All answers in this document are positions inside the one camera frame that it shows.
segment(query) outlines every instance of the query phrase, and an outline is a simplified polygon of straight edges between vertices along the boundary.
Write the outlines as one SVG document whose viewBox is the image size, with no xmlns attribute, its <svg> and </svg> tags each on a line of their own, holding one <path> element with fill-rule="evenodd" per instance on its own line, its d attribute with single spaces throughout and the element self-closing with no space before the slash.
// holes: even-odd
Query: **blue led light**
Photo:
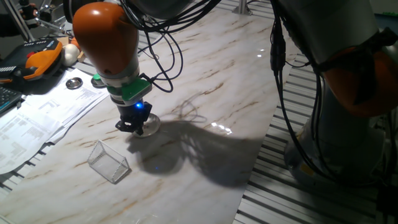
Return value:
<svg viewBox="0 0 398 224">
<path fill-rule="evenodd" d="M 143 106 L 142 103 L 136 103 L 136 108 L 142 108 Z"/>
</svg>

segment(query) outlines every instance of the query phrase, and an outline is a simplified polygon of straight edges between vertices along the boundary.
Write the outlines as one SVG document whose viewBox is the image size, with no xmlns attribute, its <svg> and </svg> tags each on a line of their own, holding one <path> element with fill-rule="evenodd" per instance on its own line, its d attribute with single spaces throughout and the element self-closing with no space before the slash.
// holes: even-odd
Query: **white marble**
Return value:
<svg viewBox="0 0 398 224">
<path fill-rule="evenodd" d="M 278 101 L 272 23 L 215 9 L 176 33 L 185 66 L 175 91 L 153 89 L 144 98 L 160 131 L 146 139 L 118 131 L 119 113 L 105 99 L 0 204 L 0 214 L 16 223 L 231 223 Z M 155 51 L 168 67 L 167 44 Z M 290 39 L 287 53 L 289 61 L 297 53 Z M 158 72 L 147 56 L 140 61 L 141 72 Z M 98 139 L 132 169 L 116 185 L 86 163 Z"/>
</svg>

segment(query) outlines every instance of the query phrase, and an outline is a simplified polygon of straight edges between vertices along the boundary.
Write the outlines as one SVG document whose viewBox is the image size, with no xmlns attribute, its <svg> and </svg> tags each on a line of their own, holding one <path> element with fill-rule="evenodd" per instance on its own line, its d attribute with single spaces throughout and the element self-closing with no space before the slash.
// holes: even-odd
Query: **transparent container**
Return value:
<svg viewBox="0 0 398 224">
<path fill-rule="evenodd" d="M 98 140 L 87 163 L 112 184 L 117 184 L 130 171 L 127 159 L 101 140 Z"/>
</svg>

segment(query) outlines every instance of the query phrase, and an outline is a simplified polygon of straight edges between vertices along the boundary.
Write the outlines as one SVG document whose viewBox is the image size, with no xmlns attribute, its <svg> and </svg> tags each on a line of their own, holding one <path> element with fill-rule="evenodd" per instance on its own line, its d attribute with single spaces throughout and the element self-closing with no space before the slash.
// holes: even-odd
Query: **round metal disc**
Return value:
<svg viewBox="0 0 398 224">
<path fill-rule="evenodd" d="M 146 138 L 150 135 L 155 134 L 157 130 L 159 130 L 159 127 L 160 127 L 159 117 L 151 113 L 148 117 L 148 120 L 144 122 L 144 125 L 142 127 L 144 134 L 138 135 L 137 133 L 133 133 L 133 135 L 135 135 L 135 137 L 137 138 Z"/>
<path fill-rule="evenodd" d="M 83 84 L 83 80 L 79 77 L 71 78 L 67 81 L 67 88 L 70 90 L 75 90 L 81 87 Z"/>
</svg>

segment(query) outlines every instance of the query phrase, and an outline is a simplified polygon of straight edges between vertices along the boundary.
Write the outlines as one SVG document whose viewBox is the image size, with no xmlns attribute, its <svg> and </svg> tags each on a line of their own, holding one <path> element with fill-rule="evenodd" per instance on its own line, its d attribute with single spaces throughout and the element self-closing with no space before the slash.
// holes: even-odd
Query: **keyboard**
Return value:
<svg viewBox="0 0 398 224">
<path fill-rule="evenodd" d="M 21 97 L 21 92 L 0 86 L 0 114 L 17 104 Z"/>
</svg>

